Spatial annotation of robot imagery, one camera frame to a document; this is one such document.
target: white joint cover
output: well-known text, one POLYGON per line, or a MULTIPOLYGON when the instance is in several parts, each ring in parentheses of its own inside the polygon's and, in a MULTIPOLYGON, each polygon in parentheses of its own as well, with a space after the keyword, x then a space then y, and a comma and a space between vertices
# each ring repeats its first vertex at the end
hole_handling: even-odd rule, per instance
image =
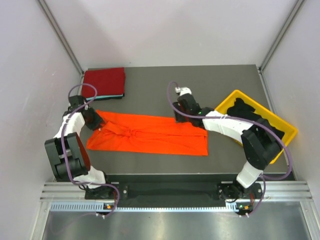
MULTIPOLYGON (((91 166, 90 171, 87 175, 80 175, 75 177, 73 180, 79 181, 79 182, 89 182, 89 183, 95 183, 95 184, 105 184, 106 179, 105 175, 102 171, 95 169, 93 166, 91 166)), ((88 188, 95 189, 97 187, 100 187, 99 185, 92 185, 87 184, 88 188)))
MULTIPOLYGON (((67 122, 69 115, 70 114, 65 115, 63 117, 63 123, 59 129, 59 132, 54 136, 54 138, 61 138, 62 128, 67 122)), ((64 131, 64 136, 67 136, 68 134, 75 133, 75 132, 78 134, 78 136, 80 136, 81 129, 83 128, 84 125, 85 125, 84 117, 80 112, 76 112, 75 114, 72 115, 71 119, 68 121, 64 131)))
POLYGON ((263 171, 253 167, 248 161, 244 164, 241 172, 236 176, 236 180, 240 183, 245 189, 250 187, 262 174, 263 171))
POLYGON ((185 86, 184 87, 176 87, 175 88, 175 93, 179 94, 179 96, 182 96, 184 94, 192 94, 190 88, 185 87, 185 86))
POLYGON ((233 119, 226 119, 228 115, 222 114, 218 111, 209 112, 206 117, 221 117, 218 119, 203 119, 204 128, 208 131, 214 131, 226 135, 238 142, 242 143, 241 135, 244 130, 251 128, 252 124, 233 119))

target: gray floor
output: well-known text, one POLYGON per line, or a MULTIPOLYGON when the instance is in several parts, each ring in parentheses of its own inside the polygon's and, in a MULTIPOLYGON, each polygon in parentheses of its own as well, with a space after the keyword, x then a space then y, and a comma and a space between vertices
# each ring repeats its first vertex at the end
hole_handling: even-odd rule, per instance
POLYGON ((250 218, 233 212, 116 212, 73 222, 81 212, 51 212, 43 240, 311 240, 299 202, 264 202, 250 218))
MULTIPOLYGON (((96 110, 173 117, 166 90, 170 81, 189 87, 201 107, 216 107, 233 90, 239 89, 260 104, 268 102, 255 65, 168 66, 126 68, 125 97, 96 101, 96 110)), ((83 128, 83 143, 92 135, 83 128)), ((246 162, 243 148, 215 132, 208 134, 209 156, 147 154, 88 150, 91 163, 107 174, 238 173, 246 162)), ((281 156, 266 173, 284 173, 287 164, 281 156)))

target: orange component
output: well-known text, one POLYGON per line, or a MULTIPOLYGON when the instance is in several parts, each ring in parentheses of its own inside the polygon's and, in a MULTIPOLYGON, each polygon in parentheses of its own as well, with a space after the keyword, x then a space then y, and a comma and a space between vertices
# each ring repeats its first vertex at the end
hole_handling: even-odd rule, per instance
POLYGON ((207 156, 207 131, 172 117, 96 111, 106 123, 95 130, 86 148, 150 154, 207 156))

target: yellow basket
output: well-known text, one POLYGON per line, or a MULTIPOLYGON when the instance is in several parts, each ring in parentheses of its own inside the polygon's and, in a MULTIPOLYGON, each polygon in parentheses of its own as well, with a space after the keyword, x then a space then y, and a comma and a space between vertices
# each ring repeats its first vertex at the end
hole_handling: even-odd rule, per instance
MULTIPOLYGON (((286 146, 288 146, 291 140, 296 136, 298 130, 294 126, 292 126, 282 118, 278 117, 273 112, 269 111, 264 106, 260 105, 252 98, 245 95, 240 90, 234 90, 222 103, 219 104, 219 106, 215 108, 215 110, 221 114, 227 114, 228 108, 233 107, 235 105, 236 98, 241 98, 246 104, 254 107, 255 114, 261 115, 264 119, 267 119, 269 121, 271 126, 283 131, 284 136, 282 138, 282 141, 286 146)), ((283 151, 284 150, 282 149, 282 151, 270 162, 270 164, 276 162, 276 160, 279 158, 283 151)))

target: red cloth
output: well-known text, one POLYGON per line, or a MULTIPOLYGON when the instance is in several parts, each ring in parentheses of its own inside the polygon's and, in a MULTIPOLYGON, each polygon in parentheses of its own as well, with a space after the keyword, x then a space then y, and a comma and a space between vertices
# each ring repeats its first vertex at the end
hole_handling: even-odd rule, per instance
MULTIPOLYGON (((97 89, 98 96, 122 95, 125 92, 126 74, 123 67, 88 70, 84 73, 83 82, 97 89)), ((89 86, 83 86, 81 94, 87 99, 95 95, 89 86)))
POLYGON ((208 155, 207 131, 173 117, 96 111, 106 123, 95 130, 86 148, 151 154, 208 155))

